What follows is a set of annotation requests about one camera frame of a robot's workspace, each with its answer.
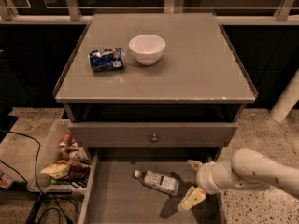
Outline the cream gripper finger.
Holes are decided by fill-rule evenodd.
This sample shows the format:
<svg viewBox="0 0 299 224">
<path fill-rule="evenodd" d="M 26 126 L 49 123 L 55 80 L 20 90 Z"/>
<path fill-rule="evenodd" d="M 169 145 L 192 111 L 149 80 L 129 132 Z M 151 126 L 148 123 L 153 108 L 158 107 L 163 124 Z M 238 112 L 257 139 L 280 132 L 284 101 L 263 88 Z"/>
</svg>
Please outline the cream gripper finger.
<svg viewBox="0 0 299 224">
<path fill-rule="evenodd" d="M 200 161 L 195 160 L 187 160 L 187 163 L 193 168 L 194 171 L 198 171 L 203 165 L 203 163 L 201 163 Z"/>
<path fill-rule="evenodd" d="M 188 211 L 201 203 L 206 198 L 206 193 L 199 187 L 190 186 L 187 190 L 179 193 L 179 211 Z"/>
</svg>

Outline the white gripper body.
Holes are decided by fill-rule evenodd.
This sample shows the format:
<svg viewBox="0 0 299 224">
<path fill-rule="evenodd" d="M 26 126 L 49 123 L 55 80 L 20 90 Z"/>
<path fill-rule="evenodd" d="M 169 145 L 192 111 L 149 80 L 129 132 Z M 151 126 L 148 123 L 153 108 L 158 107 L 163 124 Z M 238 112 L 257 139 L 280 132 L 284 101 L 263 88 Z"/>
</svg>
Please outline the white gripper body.
<svg viewBox="0 0 299 224">
<path fill-rule="evenodd" d="M 216 194 L 221 191 L 217 185 L 217 178 L 220 177 L 221 164 L 208 162 L 202 164 L 196 173 L 196 183 L 200 189 L 207 194 Z"/>
</svg>

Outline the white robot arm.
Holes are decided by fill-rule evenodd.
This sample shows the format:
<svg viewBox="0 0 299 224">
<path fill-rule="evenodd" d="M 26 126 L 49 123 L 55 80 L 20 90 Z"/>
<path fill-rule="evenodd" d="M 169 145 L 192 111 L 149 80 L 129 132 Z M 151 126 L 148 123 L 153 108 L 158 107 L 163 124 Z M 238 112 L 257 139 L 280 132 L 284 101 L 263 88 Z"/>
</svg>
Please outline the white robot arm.
<svg viewBox="0 0 299 224">
<path fill-rule="evenodd" d="M 190 186 L 178 205 L 187 211 L 201 203 L 206 196 L 222 190 L 264 191 L 271 186 L 299 198 L 299 170 L 247 148 L 236 151 L 232 158 L 222 162 L 187 160 L 196 172 L 197 188 Z"/>
</svg>

